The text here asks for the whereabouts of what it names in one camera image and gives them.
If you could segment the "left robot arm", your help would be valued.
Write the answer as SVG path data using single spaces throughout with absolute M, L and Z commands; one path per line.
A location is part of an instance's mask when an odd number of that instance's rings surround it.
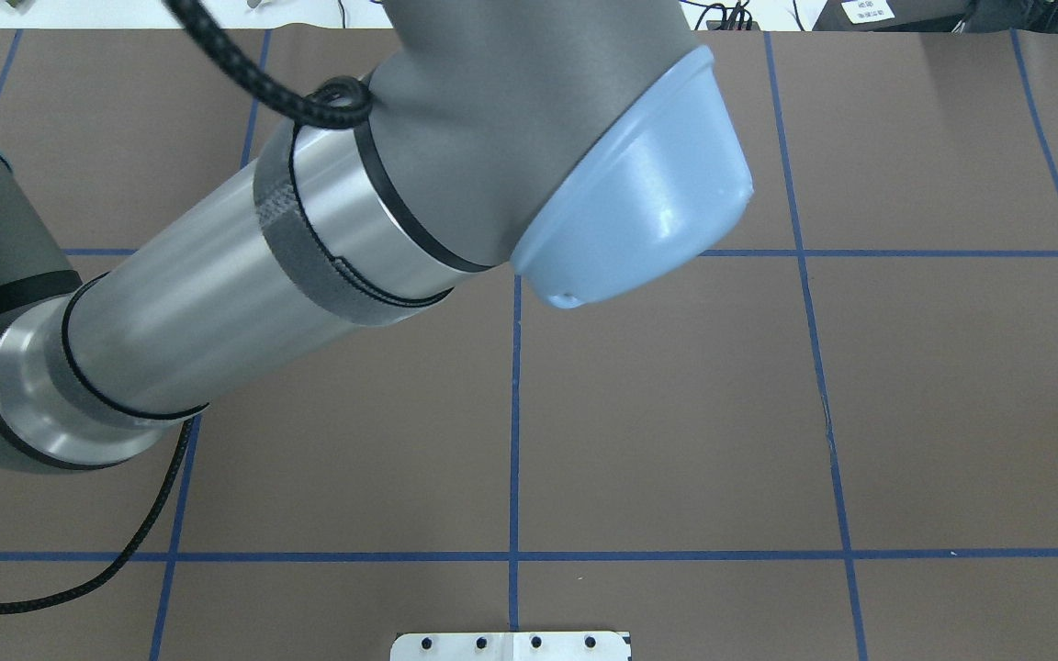
M 510 263 L 574 308 L 685 267 L 753 179 L 675 1 L 387 1 L 400 41 L 300 95 L 198 1 L 167 8 L 282 124 L 84 280 L 0 151 L 0 467 L 113 467 L 214 398 Z

